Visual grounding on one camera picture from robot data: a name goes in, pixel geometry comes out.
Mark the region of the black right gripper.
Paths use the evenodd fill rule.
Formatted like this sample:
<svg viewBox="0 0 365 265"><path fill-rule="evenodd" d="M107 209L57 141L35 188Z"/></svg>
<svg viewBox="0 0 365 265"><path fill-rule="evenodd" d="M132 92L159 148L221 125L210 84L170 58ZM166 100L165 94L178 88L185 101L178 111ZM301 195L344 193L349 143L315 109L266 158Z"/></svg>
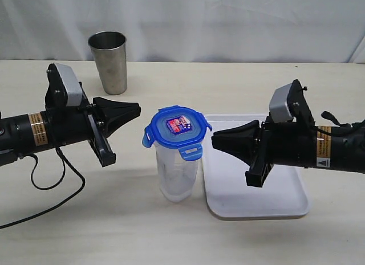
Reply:
<svg viewBox="0 0 365 265"><path fill-rule="evenodd" d="M245 164L246 184L263 187L275 164L306 166L314 151L314 118L305 100L304 91L298 79L293 80L287 98L292 121L274 123L270 113L262 123L253 120L245 125L216 131L211 137L212 147L230 154Z"/></svg>

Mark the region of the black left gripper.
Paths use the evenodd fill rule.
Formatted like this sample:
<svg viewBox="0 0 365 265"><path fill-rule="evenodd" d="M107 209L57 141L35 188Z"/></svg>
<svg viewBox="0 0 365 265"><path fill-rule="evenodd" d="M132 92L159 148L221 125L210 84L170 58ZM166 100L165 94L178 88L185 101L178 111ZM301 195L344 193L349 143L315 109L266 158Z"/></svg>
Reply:
<svg viewBox="0 0 365 265"><path fill-rule="evenodd" d="M120 102L95 97L91 104L82 88L82 102L78 107L66 106L66 90L55 63L47 68L48 89L45 113L52 142L66 146L88 141L103 167L116 162L116 154L106 139L124 124L141 114L139 103Z"/></svg>

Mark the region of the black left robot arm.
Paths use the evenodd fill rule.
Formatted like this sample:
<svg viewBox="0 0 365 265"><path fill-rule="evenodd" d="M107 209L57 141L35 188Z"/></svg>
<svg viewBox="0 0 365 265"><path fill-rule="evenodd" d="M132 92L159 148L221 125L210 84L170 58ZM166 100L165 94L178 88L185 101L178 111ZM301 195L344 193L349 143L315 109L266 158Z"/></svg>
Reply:
<svg viewBox="0 0 365 265"><path fill-rule="evenodd" d="M89 101L70 66L51 63L45 110L1 120L1 164L26 156L87 141L102 166L112 165L116 154L108 138L141 114L138 103L95 97ZM160 109L144 129L142 143L176 150L185 161L202 157L202 140L212 126L204 115L174 105Z"/></svg>

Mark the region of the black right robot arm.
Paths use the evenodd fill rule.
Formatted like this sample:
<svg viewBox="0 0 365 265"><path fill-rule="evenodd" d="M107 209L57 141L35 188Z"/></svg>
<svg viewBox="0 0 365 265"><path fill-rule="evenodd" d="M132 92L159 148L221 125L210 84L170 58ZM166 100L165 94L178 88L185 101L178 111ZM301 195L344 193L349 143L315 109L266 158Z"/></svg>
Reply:
<svg viewBox="0 0 365 265"><path fill-rule="evenodd" d="M248 124L249 186L263 187L275 165L364 172L364 122L317 126L299 80L277 88L265 121Z"/></svg>

